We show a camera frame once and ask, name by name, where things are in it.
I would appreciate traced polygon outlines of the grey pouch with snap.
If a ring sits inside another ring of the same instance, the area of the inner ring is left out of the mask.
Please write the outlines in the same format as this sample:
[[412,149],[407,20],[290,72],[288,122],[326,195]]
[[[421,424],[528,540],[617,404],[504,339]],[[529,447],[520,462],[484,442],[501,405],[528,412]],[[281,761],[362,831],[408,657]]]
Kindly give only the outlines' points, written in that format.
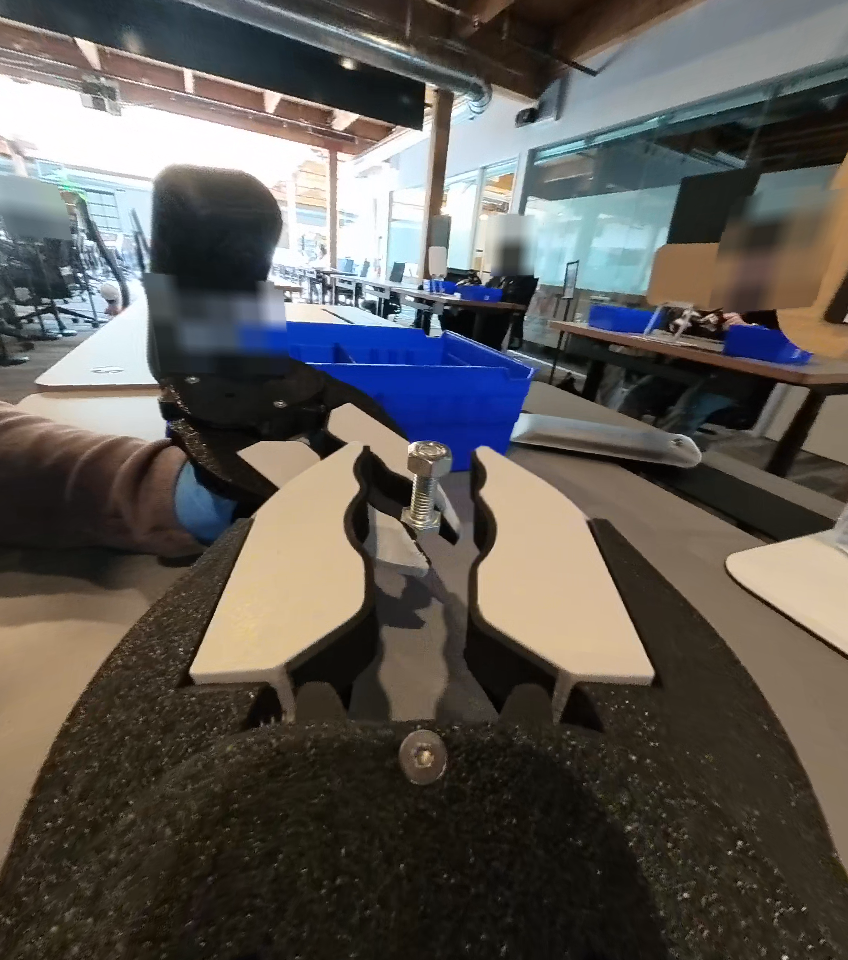
[[545,414],[521,414],[510,441],[515,446],[642,462],[692,470],[703,454],[692,438],[653,427],[632,427]]

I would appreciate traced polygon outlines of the grey ceiling unit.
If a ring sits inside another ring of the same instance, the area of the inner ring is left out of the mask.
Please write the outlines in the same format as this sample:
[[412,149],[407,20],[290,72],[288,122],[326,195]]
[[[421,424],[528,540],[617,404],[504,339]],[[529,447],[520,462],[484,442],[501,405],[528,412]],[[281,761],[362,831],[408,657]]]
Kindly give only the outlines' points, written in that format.
[[122,114],[119,87],[111,79],[84,75],[80,81],[79,95],[85,109],[112,117]]

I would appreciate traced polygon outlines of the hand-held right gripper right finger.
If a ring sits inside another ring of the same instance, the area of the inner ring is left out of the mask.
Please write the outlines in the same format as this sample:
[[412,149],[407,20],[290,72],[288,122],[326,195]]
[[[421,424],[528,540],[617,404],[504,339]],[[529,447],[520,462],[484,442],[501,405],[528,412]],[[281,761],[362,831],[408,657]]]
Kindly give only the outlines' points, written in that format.
[[585,686],[651,688],[655,668],[585,511],[489,447],[473,452],[470,480],[467,668],[492,706],[536,688],[569,714]]

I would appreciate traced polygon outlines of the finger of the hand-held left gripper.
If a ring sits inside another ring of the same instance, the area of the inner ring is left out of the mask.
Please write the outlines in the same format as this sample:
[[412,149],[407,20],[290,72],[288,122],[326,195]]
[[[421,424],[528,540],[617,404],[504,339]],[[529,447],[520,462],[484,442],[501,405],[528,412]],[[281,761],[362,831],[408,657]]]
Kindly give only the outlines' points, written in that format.
[[[320,460],[306,443],[297,440],[260,441],[239,451],[238,456],[278,490]],[[368,523],[363,545],[376,567],[411,578],[428,575],[430,560],[399,520],[369,506]]]
[[341,444],[369,448],[376,455],[388,450],[388,428],[351,403],[331,410],[326,433]]

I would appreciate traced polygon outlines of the wooden table with black legs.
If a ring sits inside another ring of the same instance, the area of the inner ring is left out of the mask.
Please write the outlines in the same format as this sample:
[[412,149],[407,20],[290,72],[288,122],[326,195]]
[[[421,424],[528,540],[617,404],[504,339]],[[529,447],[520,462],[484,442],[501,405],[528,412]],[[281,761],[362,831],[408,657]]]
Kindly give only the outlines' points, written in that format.
[[760,378],[774,384],[799,387],[808,391],[790,425],[778,441],[767,461],[767,473],[786,477],[803,448],[803,444],[829,397],[848,396],[848,361],[813,359],[803,366],[772,364],[747,358],[728,356],[716,349],[703,349],[682,340],[665,340],[643,334],[627,334],[592,328],[585,323],[551,320],[549,330],[558,336],[549,382],[553,381],[558,360],[568,342],[573,338],[588,343],[587,356],[594,368],[585,378],[583,397],[592,401],[605,370],[609,366],[636,370],[649,376],[668,377],[673,380],[694,382],[687,372],[662,366],[659,362],[628,354],[615,353],[611,346],[636,350],[644,354],[666,357],[695,367],[706,368],[708,378],[713,380],[717,372],[732,372],[736,375]]

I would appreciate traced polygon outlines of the silver hex bolt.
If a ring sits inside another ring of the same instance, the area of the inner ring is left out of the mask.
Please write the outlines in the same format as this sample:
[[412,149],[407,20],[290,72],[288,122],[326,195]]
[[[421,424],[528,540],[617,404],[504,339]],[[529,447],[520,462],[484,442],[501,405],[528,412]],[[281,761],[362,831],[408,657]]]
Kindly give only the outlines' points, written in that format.
[[449,447],[435,440],[419,440],[407,449],[407,469],[411,474],[409,506],[436,504],[439,480],[453,466],[453,453]]

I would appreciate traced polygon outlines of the black office chair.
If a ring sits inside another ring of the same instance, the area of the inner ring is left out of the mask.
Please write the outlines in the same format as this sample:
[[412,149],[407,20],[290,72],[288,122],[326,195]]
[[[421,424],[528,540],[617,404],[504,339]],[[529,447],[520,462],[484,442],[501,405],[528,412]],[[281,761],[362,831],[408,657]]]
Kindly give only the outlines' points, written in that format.
[[70,239],[62,240],[16,237],[0,219],[0,367],[22,365],[38,343],[105,322],[94,301],[86,232],[76,215],[70,221]]

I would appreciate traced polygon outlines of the black monitor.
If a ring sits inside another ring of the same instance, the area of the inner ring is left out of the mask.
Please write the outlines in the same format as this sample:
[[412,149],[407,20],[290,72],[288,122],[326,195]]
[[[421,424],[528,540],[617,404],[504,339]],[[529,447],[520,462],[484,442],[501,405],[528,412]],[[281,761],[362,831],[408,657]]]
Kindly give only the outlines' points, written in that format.
[[718,244],[731,215],[753,195],[757,170],[686,176],[670,219],[669,245]]

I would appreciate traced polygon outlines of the black ceiling panel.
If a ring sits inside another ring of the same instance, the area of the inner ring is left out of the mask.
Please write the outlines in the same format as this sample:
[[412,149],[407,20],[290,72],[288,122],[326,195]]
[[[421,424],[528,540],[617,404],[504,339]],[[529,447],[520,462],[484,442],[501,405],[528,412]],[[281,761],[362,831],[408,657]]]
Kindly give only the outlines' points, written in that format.
[[425,118],[421,81],[183,2],[0,1],[0,19],[396,127]]

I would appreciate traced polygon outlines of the person's left forearm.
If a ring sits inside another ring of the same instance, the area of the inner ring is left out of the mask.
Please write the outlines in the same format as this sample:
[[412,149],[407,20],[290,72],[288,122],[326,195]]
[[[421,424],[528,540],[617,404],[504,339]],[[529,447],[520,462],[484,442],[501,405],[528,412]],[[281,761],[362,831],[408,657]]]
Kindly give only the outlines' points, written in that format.
[[166,439],[97,434],[0,401],[0,546],[197,555],[175,512],[186,462]]

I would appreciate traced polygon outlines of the grey ceiling duct pipe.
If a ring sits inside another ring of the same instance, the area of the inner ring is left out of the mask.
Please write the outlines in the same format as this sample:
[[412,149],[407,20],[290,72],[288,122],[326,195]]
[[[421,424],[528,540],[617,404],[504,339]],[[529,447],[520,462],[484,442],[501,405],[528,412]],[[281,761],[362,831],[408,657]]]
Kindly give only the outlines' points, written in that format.
[[187,1],[186,5],[283,39],[418,81],[465,98],[473,114],[483,114],[493,98],[490,82],[467,66],[460,54],[439,52],[432,45],[395,39],[385,31],[358,24],[358,16],[342,13],[306,15],[277,2]]

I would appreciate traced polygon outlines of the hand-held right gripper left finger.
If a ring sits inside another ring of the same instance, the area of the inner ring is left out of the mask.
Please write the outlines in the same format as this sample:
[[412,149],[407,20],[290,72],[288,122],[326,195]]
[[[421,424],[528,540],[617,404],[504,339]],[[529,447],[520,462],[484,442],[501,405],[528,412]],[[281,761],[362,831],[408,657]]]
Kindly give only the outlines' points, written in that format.
[[195,686],[265,684],[293,714],[298,691],[318,683],[350,707],[377,653],[364,547],[373,465],[367,446],[346,444],[256,512],[190,665]]

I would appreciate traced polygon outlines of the long office table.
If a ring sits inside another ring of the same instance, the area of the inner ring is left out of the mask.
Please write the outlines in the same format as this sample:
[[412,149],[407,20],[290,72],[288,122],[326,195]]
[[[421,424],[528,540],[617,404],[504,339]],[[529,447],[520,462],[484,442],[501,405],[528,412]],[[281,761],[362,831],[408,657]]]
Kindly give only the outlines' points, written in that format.
[[418,328],[426,332],[430,332],[431,324],[441,325],[443,318],[461,313],[475,316],[476,330],[481,329],[487,317],[502,317],[513,325],[517,318],[524,318],[528,310],[528,304],[513,300],[474,304],[454,294],[423,289],[412,283],[373,279],[328,268],[308,268],[302,277],[302,293],[311,303],[333,309],[354,308],[358,310],[358,318],[375,316],[394,323],[406,310],[413,316],[422,315]]

